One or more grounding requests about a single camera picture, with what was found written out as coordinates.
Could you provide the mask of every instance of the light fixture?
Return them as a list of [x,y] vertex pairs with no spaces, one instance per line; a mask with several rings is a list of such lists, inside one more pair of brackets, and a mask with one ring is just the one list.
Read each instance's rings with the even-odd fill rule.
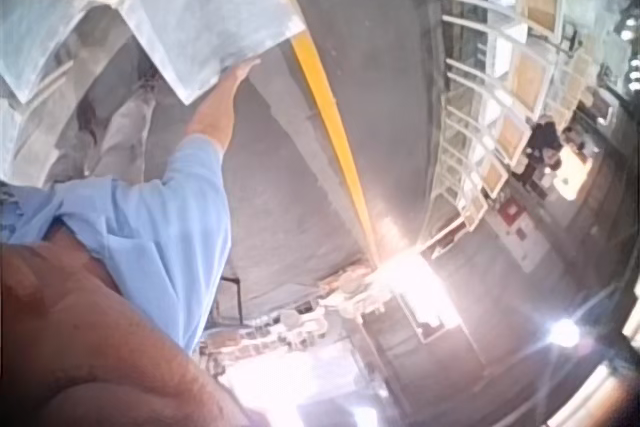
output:
[[378,427],[378,412],[373,407],[354,407],[352,412],[358,427]]
[[553,324],[549,342],[570,349],[580,342],[580,329],[571,319],[562,319]]

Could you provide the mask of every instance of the hand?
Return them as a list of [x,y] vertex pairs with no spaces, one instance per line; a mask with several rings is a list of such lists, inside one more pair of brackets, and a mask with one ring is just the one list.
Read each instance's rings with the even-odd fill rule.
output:
[[239,85],[244,79],[247,78],[251,69],[259,63],[260,59],[254,57],[235,64],[223,74],[221,81],[230,79],[231,81],[233,81],[233,83]]
[[226,150],[233,133],[233,100],[240,83],[249,75],[259,59],[249,59],[227,70],[194,114],[188,134],[202,134],[213,140],[222,150]]

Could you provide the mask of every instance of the bare skin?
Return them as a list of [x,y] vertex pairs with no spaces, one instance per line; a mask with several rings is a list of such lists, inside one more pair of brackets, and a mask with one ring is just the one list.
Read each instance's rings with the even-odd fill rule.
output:
[[[233,98],[255,61],[220,80],[187,134],[226,149]],[[117,290],[66,229],[32,246],[0,245],[7,426],[245,426],[229,393]]]
[[202,102],[187,126],[187,135],[203,134],[212,139],[223,150],[227,150],[235,115],[233,98],[238,86],[247,77],[251,68],[260,60],[247,60],[225,73],[216,88]]

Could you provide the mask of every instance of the yellow line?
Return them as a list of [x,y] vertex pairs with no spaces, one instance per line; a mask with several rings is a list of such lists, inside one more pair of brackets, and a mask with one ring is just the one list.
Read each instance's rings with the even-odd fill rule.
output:
[[[302,17],[302,11],[300,10],[297,0],[291,0],[291,2],[296,6]],[[358,176],[358,170],[356,169],[351,148],[349,147],[349,141],[347,140],[347,133],[344,130],[342,118],[340,117],[338,106],[333,97],[329,79],[327,79],[327,74],[322,66],[320,55],[318,55],[318,50],[308,30],[292,38],[291,44],[293,45],[293,50],[309,83],[311,93],[320,111],[320,116],[329,134],[329,139],[338,158],[338,163],[347,182],[347,188],[351,194],[351,199],[353,200],[362,230],[369,245],[371,256],[373,257],[373,261],[377,263],[378,250],[373,235],[371,219],[369,218],[369,210],[367,209],[367,203],[364,199],[362,185],[360,185],[360,177]]]

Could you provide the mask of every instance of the bright light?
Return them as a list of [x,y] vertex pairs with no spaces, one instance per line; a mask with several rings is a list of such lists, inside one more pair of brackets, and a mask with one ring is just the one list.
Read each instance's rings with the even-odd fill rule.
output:
[[460,316],[444,285],[420,254],[394,257],[379,272],[384,282],[402,295],[418,322],[446,328],[460,325]]
[[551,327],[549,342],[570,349],[580,342],[580,329],[571,319],[562,319]]
[[378,427],[378,413],[373,407],[355,407],[353,417],[358,427]]
[[276,409],[271,407],[267,417],[272,427],[304,427],[295,405]]

